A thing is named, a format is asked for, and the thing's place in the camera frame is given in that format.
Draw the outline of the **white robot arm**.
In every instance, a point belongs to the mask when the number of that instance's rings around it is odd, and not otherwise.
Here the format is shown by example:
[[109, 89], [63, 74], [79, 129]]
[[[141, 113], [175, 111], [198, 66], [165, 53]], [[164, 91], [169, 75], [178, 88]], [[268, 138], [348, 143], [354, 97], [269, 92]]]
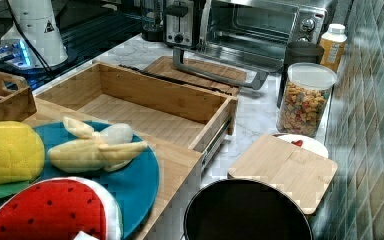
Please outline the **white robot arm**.
[[1, 37], [15, 50], [8, 64], [20, 70], [56, 67], [68, 59], [51, 0], [7, 0], [13, 26]]

